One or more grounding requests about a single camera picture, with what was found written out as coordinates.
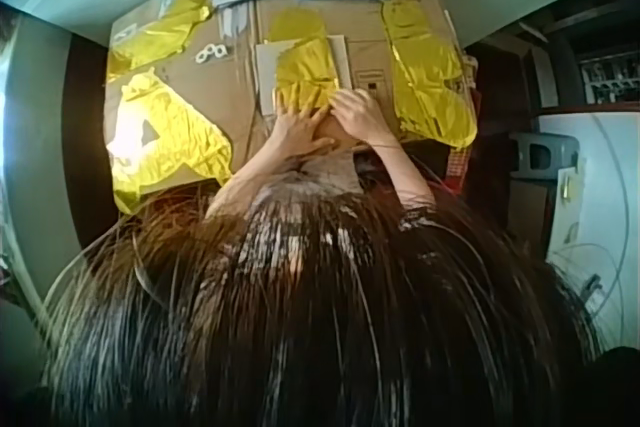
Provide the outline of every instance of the finger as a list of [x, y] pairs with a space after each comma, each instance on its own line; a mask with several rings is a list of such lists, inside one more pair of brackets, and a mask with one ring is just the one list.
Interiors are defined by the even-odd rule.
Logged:
[[304, 108], [300, 112], [301, 118], [305, 119], [311, 116], [311, 111], [318, 104], [318, 99], [320, 98], [321, 93], [322, 90], [320, 89], [320, 87], [316, 87], [313, 89], [313, 93], [311, 94], [309, 101], [305, 104]]
[[331, 109], [328, 105], [325, 105], [324, 107], [316, 110], [315, 114], [313, 114], [313, 117], [311, 117], [311, 121], [315, 125], [319, 125], [320, 122], [322, 122], [327, 117], [327, 115], [329, 114], [329, 110]]
[[321, 149], [326, 149], [327, 147], [333, 147], [336, 144], [334, 139], [330, 139], [329, 137], [323, 137], [322, 139], [314, 140], [311, 142], [311, 151], [315, 152]]
[[349, 104], [353, 100], [346, 96], [342, 91], [338, 91], [329, 99], [329, 105], [336, 110], [345, 110], [349, 108]]
[[276, 114], [282, 115], [285, 113], [284, 96], [282, 91], [277, 88], [273, 89], [273, 106], [276, 109]]
[[340, 93], [346, 98], [346, 99], [350, 99], [353, 100], [355, 102], [361, 102], [362, 101], [362, 97], [360, 97], [360, 95], [358, 95], [358, 93], [355, 90], [351, 90], [351, 89], [341, 89]]
[[293, 86], [291, 102], [289, 103], [289, 114], [295, 114], [300, 110], [300, 84]]
[[369, 91], [364, 89], [356, 89], [354, 91], [354, 94], [356, 94], [362, 100], [369, 100], [369, 97], [370, 97]]

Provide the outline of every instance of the gold mylar sheet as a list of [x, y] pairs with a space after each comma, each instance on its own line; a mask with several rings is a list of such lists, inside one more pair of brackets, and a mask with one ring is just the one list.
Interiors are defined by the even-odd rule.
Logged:
[[[157, 138], [144, 143], [151, 127]], [[153, 69], [133, 76], [122, 88], [111, 154], [118, 208], [133, 213], [140, 188], [154, 185], [183, 164], [221, 184], [231, 177], [231, 143], [222, 131], [189, 105]]]
[[209, 0], [173, 0], [167, 13], [109, 50], [107, 81], [182, 52], [194, 27], [211, 15]]
[[438, 39], [415, 0], [384, 2], [393, 53], [393, 93], [403, 131], [466, 147], [477, 134], [475, 112], [452, 88], [463, 82], [455, 48]]
[[313, 10], [293, 7], [283, 10], [273, 19], [267, 42], [326, 36], [320, 14]]
[[320, 14], [293, 7], [273, 19], [268, 42], [295, 39], [302, 40], [278, 57], [276, 89], [283, 93], [285, 105], [294, 101], [297, 88], [300, 89], [300, 106], [308, 105], [318, 89], [320, 95], [311, 107], [328, 105], [329, 97], [340, 84]]
[[278, 57], [276, 89], [290, 105], [299, 89], [299, 105], [308, 106], [320, 90], [312, 108], [329, 105], [329, 97], [338, 89], [338, 73], [326, 37], [311, 37], [297, 42]]

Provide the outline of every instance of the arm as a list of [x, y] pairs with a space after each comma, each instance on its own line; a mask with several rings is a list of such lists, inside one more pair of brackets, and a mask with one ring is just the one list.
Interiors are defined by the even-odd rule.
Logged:
[[300, 108], [299, 88], [288, 107], [284, 106], [282, 94], [274, 92], [278, 118], [271, 136], [260, 151], [218, 191], [205, 218], [219, 212], [246, 212], [269, 177], [280, 171], [291, 157], [308, 155], [333, 143], [332, 139], [313, 140], [316, 128], [329, 111], [327, 106], [312, 112], [311, 107], [319, 94], [318, 90], [309, 103]]
[[365, 90], [340, 90], [331, 99], [331, 114], [344, 130], [366, 142], [378, 154], [391, 177], [393, 187], [405, 208], [429, 204], [435, 207], [433, 192], [420, 171], [393, 136], [380, 106]]

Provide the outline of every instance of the person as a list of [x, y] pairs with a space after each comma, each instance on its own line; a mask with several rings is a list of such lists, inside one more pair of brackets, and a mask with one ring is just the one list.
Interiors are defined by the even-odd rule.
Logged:
[[315, 139], [318, 126], [331, 113], [345, 132], [364, 142], [382, 160], [401, 204], [410, 208], [414, 204], [435, 206], [433, 192], [411, 159], [402, 150], [391, 133], [377, 102], [365, 90], [339, 90], [331, 99], [331, 106], [314, 111], [320, 94], [316, 90], [306, 105], [300, 105], [300, 88], [294, 88], [292, 100], [284, 105], [282, 92], [274, 90], [273, 103], [278, 114], [271, 136], [230, 182], [218, 193], [209, 214], [221, 206], [238, 212], [245, 211], [276, 173], [286, 168], [288, 161], [309, 156], [334, 143], [332, 139]]
[[[119, 228], [53, 306], [52, 417], [100, 426], [553, 426], [599, 354], [559, 274], [436, 198], [376, 102], [285, 106], [206, 219]], [[294, 95], [293, 104], [299, 103]], [[332, 115], [401, 208], [282, 175]], [[304, 179], [313, 183], [314, 179]]]

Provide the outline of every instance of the white wire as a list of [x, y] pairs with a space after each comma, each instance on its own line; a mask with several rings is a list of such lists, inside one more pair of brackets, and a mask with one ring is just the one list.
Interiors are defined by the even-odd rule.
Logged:
[[627, 192], [627, 186], [624, 183], [624, 175], [622, 173], [622, 167], [620, 166], [620, 159], [618, 159], [618, 155], [615, 152], [615, 149], [613, 148], [613, 142], [611, 142], [611, 137], [609, 137], [609, 134], [607, 133], [607, 131], [604, 128], [604, 125], [602, 125], [602, 122], [600, 121], [600, 119], [595, 115], [595, 114], [590, 114], [591, 118], [593, 119], [593, 121], [596, 124], [596, 127], [598, 127], [598, 130], [600, 131], [600, 133], [602, 134], [605, 142], [607, 143], [607, 148], [609, 149], [609, 154], [611, 155], [611, 160], [613, 161], [613, 165], [616, 169], [616, 173], [618, 175], [618, 181], [620, 183], [620, 189], [622, 190], [622, 200], [624, 202], [624, 236], [623, 236], [623, 244], [622, 244], [622, 251], [620, 252], [620, 260], [618, 261], [618, 267], [616, 268], [616, 275], [615, 278], [613, 279], [613, 283], [611, 284], [611, 288], [609, 289], [609, 291], [607, 292], [607, 294], [605, 295], [604, 300], [602, 301], [602, 303], [600, 304], [600, 307], [598, 307], [598, 310], [596, 310], [596, 312], [594, 313], [594, 318], [598, 316], [598, 314], [600, 314], [600, 312], [602, 311], [602, 309], [604, 308], [604, 306], [606, 305], [606, 303], [609, 301], [609, 299], [611, 298], [611, 295], [613, 294], [613, 290], [616, 287], [616, 283], [620, 283], [620, 275], [622, 274], [622, 269], [624, 266], [624, 261], [627, 257], [627, 247], [629, 245], [629, 224], [630, 224], [630, 219], [629, 219], [629, 194]]
[[[609, 259], [609, 262], [611, 264], [611, 268], [614, 270], [614, 272], [617, 271], [617, 264], [616, 264], [615, 259], [613, 258], [613, 255], [611, 254], [609, 249], [606, 249], [605, 247], [603, 247], [600, 244], [594, 244], [594, 243], [591, 243], [591, 242], [585, 242], [585, 243], [582, 243], [582, 244], [568, 245], [566, 247], [563, 247], [562, 249], [556, 250], [555, 252], [553, 252], [553, 255], [557, 255], [558, 257], [563, 258], [567, 262], [570, 262], [570, 263], [572, 263], [574, 265], [578, 265], [576, 262], [574, 262], [573, 260], [565, 257], [561, 253], [566, 251], [566, 250], [575, 250], [577, 248], [585, 248], [585, 247], [594, 247], [594, 248], [600, 249], [602, 252], [604, 252], [605, 255]], [[625, 325], [624, 325], [624, 317], [625, 317], [624, 294], [622, 293], [622, 283], [618, 281], [617, 284], [618, 284], [618, 294], [619, 294], [619, 297], [620, 297], [620, 339], [619, 339], [619, 343], [622, 344], [622, 342], [624, 340], [624, 333], [625, 333]]]

